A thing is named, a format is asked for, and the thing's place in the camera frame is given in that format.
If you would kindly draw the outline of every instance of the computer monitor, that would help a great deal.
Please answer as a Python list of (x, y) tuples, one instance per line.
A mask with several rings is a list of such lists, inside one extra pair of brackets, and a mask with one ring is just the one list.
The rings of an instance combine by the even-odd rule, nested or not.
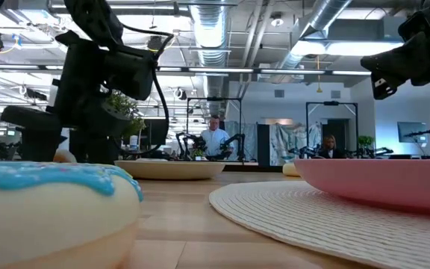
[(408, 137), (415, 132), (427, 131), (425, 123), (397, 123), (399, 142), (401, 143), (427, 143), (427, 134)]
[(140, 134), (140, 144), (150, 147), (151, 145), (165, 145), (166, 125), (163, 119), (144, 120), (146, 128)]

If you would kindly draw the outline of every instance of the woven placemat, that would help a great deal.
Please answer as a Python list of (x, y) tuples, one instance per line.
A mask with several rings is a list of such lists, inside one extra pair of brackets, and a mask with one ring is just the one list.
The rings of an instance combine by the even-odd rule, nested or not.
[(430, 268), (430, 217), (359, 205), (306, 182), (233, 184), (211, 205), (276, 240), (380, 268)]

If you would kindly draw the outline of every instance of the white shirt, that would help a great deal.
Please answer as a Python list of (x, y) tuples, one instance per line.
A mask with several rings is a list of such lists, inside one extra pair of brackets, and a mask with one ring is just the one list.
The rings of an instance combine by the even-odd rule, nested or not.
[(228, 133), (222, 129), (217, 129), (215, 131), (208, 129), (203, 131), (201, 136), (203, 140), (205, 140), (205, 143), (207, 143), (207, 150), (205, 150), (207, 156), (221, 154), (222, 150), (220, 150), (220, 145), (230, 139)]

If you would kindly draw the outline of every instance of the black frame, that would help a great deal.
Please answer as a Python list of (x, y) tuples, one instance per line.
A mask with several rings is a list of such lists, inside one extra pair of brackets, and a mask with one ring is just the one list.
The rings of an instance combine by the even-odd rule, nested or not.
[[(239, 123), (238, 124), (238, 133), (242, 134), (242, 99), (241, 98), (222, 98), (222, 97), (208, 97), (208, 98), (202, 98), (202, 97), (189, 97), (187, 98), (187, 125), (186, 125), (186, 131), (189, 134), (188, 130), (188, 120), (189, 120), (189, 110), (190, 110), (190, 101), (192, 100), (206, 100), (206, 101), (212, 101), (212, 102), (220, 102), (220, 101), (238, 101), (240, 110), (238, 111), (238, 118)], [(243, 150), (243, 153), (245, 153), (245, 146), (241, 146), (240, 142), (238, 143), (239, 151)]]
[(310, 135), (309, 135), (309, 117), (308, 110), (310, 105), (325, 105), (325, 106), (338, 106), (338, 105), (353, 105), (355, 107), (355, 118), (356, 118), (356, 156), (360, 158), (359, 154), (359, 128), (358, 128), (358, 103), (354, 102), (336, 102), (336, 101), (330, 101), (330, 102), (306, 102), (306, 146), (310, 146)]

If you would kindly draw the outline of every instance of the person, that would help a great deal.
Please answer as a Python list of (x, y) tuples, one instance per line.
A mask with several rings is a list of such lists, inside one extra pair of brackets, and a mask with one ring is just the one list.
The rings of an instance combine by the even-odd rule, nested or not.
[(322, 139), (322, 147), (318, 155), (323, 158), (346, 158), (343, 151), (336, 148), (336, 139), (332, 134)]
[[(222, 130), (219, 128), (220, 126), (220, 118), (215, 115), (210, 118), (210, 126), (208, 130), (204, 130), (201, 133), (201, 136), (203, 140), (206, 143), (207, 149), (205, 150), (206, 156), (219, 156), (223, 152), (220, 149), (220, 145), (222, 145), (225, 141), (230, 139), (230, 136), (228, 135), (225, 130)], [(228, 147), (229, 152), (233, 152), (233, 142), (230, 143), (230, 146)]]

